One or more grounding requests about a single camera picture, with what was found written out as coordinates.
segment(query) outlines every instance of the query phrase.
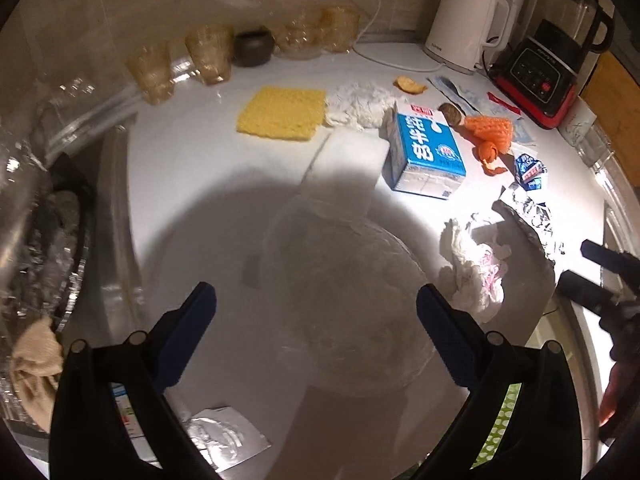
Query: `blender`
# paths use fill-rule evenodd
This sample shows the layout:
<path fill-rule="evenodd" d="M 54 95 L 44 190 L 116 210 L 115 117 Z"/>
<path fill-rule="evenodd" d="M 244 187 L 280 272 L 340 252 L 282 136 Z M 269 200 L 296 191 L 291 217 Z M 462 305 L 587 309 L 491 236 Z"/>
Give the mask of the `blender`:
<path fill-rule="evenodd" d="M 607 33 L 594 44 L 601 23 Z M 494 82 L 539 126 L 555 128 L 573 101 L 587 54 L 605 52 L 612 40 L 613 19 L 598 0 L 547 0 L 535 34 L 517 46 Z"/>

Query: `red blender base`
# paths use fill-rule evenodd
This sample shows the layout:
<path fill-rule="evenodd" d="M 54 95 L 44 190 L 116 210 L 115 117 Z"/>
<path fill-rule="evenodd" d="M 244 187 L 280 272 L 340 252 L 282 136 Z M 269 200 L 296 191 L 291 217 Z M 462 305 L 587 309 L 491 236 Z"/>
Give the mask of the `red blender base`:
<path fill-rule="evenodd" d="M 562 102 L 562 105 L 560 106 L 556 114 L 550 117 L 548 115 L 545 115 L 545 113 L 540 108 L 538 108 L 538 106 L 532 100 L 527 98 L 504 76 L 499 75 L 498 77 L 496 77 L 494 83 L 500 90 L 507 94 L 513 100 L 513 102 L 515 102 L 520 108 L 526 111 L 527 115 L 531 117 L 531 119 L 533 119 L 535 123 L 538 124 L 538 126 L 546 128 L 547 130 L 558 127 L 558 124 L 560 124 L 560 121 L 562 121 L 562 119 L 566 115 L 575 93 L 574 84 L 567 92 L 566 98 Z"/>

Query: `crumpled tissue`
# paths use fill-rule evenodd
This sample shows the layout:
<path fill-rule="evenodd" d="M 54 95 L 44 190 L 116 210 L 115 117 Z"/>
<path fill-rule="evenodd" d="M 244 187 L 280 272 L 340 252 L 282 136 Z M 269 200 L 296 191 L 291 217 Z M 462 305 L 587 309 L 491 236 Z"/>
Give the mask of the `crumpled tissue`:
<path fill-rule="evenodd" d="M 496 243 L 494 226 L 491 240 L 477 244 L 457 220 L 451 220 L 451 250 L 455 258 L 456 285 L 450 305 L 468 312 L 478 323 L 489 322 L 500 310 L 504 301 L 502 278 L 508 265 L 503 261 L 511 256 L 508 245 Z"/>
<path fill-rule="evenodd" d="M 408 102 L 404 96 L 396 97 L 375 83 L 344 84 L 327 94 L 324 120 L 330 126 L 349 126 L 356 130 L 379 128 L 386 111 L 396 101 Z"/>

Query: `blue wrapper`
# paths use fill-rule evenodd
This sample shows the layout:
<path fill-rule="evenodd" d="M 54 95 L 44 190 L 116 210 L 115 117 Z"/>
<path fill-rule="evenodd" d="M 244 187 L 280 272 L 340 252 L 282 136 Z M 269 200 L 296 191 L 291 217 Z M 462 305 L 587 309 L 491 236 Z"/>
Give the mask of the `blue wrapper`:
<path fill-rule="evenodd" d="M 526 153 L 516 158 L 516 182 L 536 204 L 545 205 L 546 175 L 546 166 L 536 158 Z"/>

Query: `yellow sponge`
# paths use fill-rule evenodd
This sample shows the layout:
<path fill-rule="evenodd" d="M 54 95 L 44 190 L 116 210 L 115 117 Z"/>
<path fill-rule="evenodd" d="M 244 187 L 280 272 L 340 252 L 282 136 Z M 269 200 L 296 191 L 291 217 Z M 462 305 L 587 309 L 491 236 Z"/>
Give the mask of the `yellow sponge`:
<path fill-rule="evenodd" d="M 238 116 L 236 130 L 270 139 L 309 140 L 324 120 L 324 94 L 265 86 Z"/>

